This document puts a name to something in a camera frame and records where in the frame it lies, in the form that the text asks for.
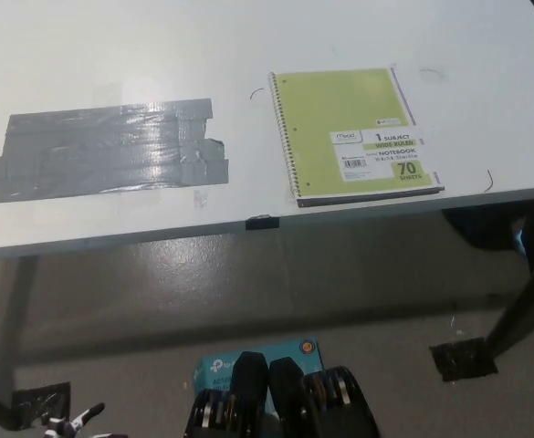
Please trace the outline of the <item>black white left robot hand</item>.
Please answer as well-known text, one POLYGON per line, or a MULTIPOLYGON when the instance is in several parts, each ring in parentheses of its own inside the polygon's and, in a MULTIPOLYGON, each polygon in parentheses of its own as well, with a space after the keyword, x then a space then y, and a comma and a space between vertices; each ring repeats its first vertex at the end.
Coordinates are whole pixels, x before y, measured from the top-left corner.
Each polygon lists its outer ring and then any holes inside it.
MULTIPOLYGON (((80 430, 94 417, 102 413, 105 409, 105 403, 100 402, 86 411, 82 412, 73 420, 65 418, 51 417, 48 420, 47 428, 44 432, 44 438, 75 438, 80 430)), ((127 434, 120 433, 99 433, 91 435, 90 438, 127 438, 127 434)))

